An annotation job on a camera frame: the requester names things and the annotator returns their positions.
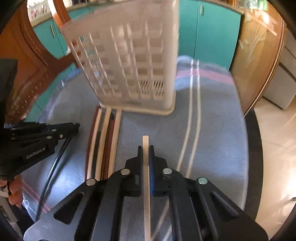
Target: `white stick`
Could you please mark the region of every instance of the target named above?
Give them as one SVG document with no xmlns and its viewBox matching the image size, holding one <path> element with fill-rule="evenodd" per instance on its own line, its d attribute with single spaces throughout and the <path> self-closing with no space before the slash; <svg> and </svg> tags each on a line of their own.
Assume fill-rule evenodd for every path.
<svg viewBox="0 0 296 241">
<path fill-rule="evenodd" d="M 170 237 L 170 233 L 172 232 L 172 225 L 170 224 L 164 238 L 163 238 L 163 241 L 168 241 L 168 238 Z"/>
<path fill-rule="evenodd" d="M 143 136 L 143 197 L 145 241 L 151 239 L 150 220 L 150 177 L 149 177 L 149 137 Z"/>
<path fill-rule="evenodd" d="M 98 134 L 98 129 L 99 129 L 99 125 L 100 125 L 101 116 L 102 116 L 102 108 L 99 108 L 98 113 L 96 115 L 96 122 L 95 122 L 95 125 L 94 125 L 93 135 L 92 135 L 92 138 L 91 138 L 91 147 L 90 147 L 90 150 L 89 150 L 89 162 L 88 162 L 88 166 L 87 166 L 86 179 L 91 178 L 91 168 L 92 168 L 93 158 L 94 158 L 94 146 L 96 144 L 96 137 L 97 137 L 97 134 Z"/>
<path fill-rule="evenodd" d="M 194 157 L 195 157 L 195 153 L 196 153 L 196 149 L 197 149 L 197 143 L 198 143 L 198 139 L 200 137 L 200 128 L 201 128 L 201 124 L 202 124 L 202 104 L 201 104 L 201 96 L 200 96 L 200 61 L 197 61 L 197 88 L 196 88 L 196 92 L 197 92 L 197 123 L 196 123 L 196 132 L 195 132 L 195 138 L 194 138 L 194 142 L 193 142 L 193 147 L 192 147 L 192 151 L 191 151 L 191 155 L 189 158 L 189 163 L 187 166 L 187 171 L 186 171 L 186 178 L 189 178 L 192 172 L 192 166 L 193 166 L 193 161 L 194 161 Z"/>
<path fill-rule="evenodd" d="M 107 130 L 109 125 L 111 115 L 111 108 L 107 108 L 105 112 L 102 132 L 100 136 L 100 143 L 99 143 L 99 149 L 98 149 L 98 156 L 96 159 L 96 172 L 95 172 L 95 179 L 97 181 L 101 180 L 101 172 L 102 172 L 102 163 L 103 163 L 103 154 L 104 154 L 104 148 L 105 148 L 105 142 L 106 142 L 106 136 L 107 136 Z"/>
<path fill-rule="evenodd" d="M 117 143 L 118 143 L 118 133 L 119 133 L 120 121 L 121 121 L 121 113 L 122 113 L 122 111 L 120 109 L 117 110 L 117 112 L 116 112 L 113 135 L 112 135 L 112 144 L 111 144 L 111 150 L 110 150 L 108 178 L 114 172 L 116 149 L 117 149 Z"/>
</svg>

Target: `wooden furniture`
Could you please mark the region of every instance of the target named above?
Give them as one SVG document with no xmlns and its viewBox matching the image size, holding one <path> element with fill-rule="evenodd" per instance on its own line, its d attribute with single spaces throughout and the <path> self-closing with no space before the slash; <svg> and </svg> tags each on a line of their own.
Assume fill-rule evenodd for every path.
<svg viewBox="0 0 296 241">
<path fill-rule="evenodd" d="M 269 85 L 285 45 L 286 24 L 267 2 L 267 10 L 244 9 L 230 72 L 246 114 Z"/>
<path fill-rule="evenodd" d="M 179 11 L 179 55 L 229 69 L 237 45 L 241 12 L 223 2 L 208 0 L 182 0 Z"/>
<path fill-rule="evenodd" d="M 72 54 L 55 58 L 41 44 L 29 21 L 26 1 L 0 35 L 0 58 L 18 59 L 18 72 L 7 104 L 7 122 L 23 120 L 36 97 L 74 61 Z"/>
</svg>

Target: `finger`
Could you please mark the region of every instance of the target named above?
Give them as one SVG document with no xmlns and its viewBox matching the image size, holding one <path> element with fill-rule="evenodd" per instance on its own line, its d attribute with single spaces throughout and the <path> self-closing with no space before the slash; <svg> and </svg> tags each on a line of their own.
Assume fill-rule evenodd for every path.
<svg viewBox="0 0 296 241">
<path fill-rule="evenodd" d="M 12 194 L 22 190 L 22 177 L 20 175 L 17 175 L 13 181 L 9 183 L 9 190 Z"/>
<path fill-rule="evenodd" d="M 7 184 L 7 181 L 0 180 L 0 187 L 3 187 Z"/>
<path fill-rule="evenodd" d="M 15 205 L 17 207 L 20 207 L 22 205 L 23 200 L 24 200 L 24 197 L 22 196 L 21 199 Z"/>
<path fill-rule="evenodd" d="M 14 205 L 16 203 L 19 203 L 20 201 L 23 201 L 22 191 L 17 191 L 15 194 L 11 194 L 8 198 L 11 205 Z"/>
</svg>

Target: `wooden stick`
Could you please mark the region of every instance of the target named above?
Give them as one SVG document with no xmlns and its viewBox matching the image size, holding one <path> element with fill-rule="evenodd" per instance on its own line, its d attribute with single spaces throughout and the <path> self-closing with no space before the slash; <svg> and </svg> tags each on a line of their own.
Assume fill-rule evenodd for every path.
<svg viewBox="0 0 296 241">
<path fill-rule="evenodd" d="M 94 125 L 93 135 L 91 138 L 91 145 L 89 149 L 89 159 L 88 159 L 86 180 L 91 178 L 91 168 L 92 168 L 93 158 L 94 158 L 94 146 L 96 144 L 96 137 L 98 134 L 101 116 L 102 116 L 102 108 L 99 108 L 98 113 L 96 115 L 96 122 Z"/>
<path fill-rule="evenodd" d="M 121 121 L 121 114 L 122 114 L 122 111 L 121 110 L 117 110 L 116 117 L 115 117 L 114 129 L 113 129 L 111 150 L 110 150 L 110 161 L 109 161 L 109 169 L 108 169 L 108 178 L 114 172 L 116 149 L 117 149 L 117 143 L 118 143 L 118 133 L 119 133 L 120 121 Z"/>
<path fill-rule="evenodd" d="M 104 148 L 101 180 L 105 180 L 105 179 L 108 178 L 109 162 L 110 162 L 110 151 L 111 151 L 111 145 L 112 145 L 114 123 L 115 123 L 114 115 L 111 113 L 109 126 L 108 126 L 108 130 L 107 130 L 105 148 Z"/>
<path fill-rule="evenodd" d="M 103 163 L 103 154 L 104 154 L 104 148 L 105 148 L 105 142 L 106 142 L 106 136 L 107 136 L 107 130 L 109 125 L 111 115 L 111 108 L 107 108 L 105 112 L 101 137 L 100 137 L 100 143 L 99 143 L 99 149 L 98 149 L 98 156 L 96 159 L 96 172 L 95 172 L 95 179 L 97 181 L 101 180 L 101 172 L 102 172 L 102 163 Z"/>
<path fill-rule="evenodd" d="M 143 136 L 143 197 L 145 241 L 151 239 L 149 137 Z"/>
</svg>

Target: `laundry basket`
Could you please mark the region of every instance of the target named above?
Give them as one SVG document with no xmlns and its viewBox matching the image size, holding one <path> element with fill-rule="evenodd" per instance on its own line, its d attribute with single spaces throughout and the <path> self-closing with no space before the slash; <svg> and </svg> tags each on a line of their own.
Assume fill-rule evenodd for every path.
<svg viewBox="0 0 296 241">
<path fill-rule="evenodd" d="M 178 0 L 102 7 L 61 28 L 101 105 L 168 115 L 175 107 Z"/>
</svg>

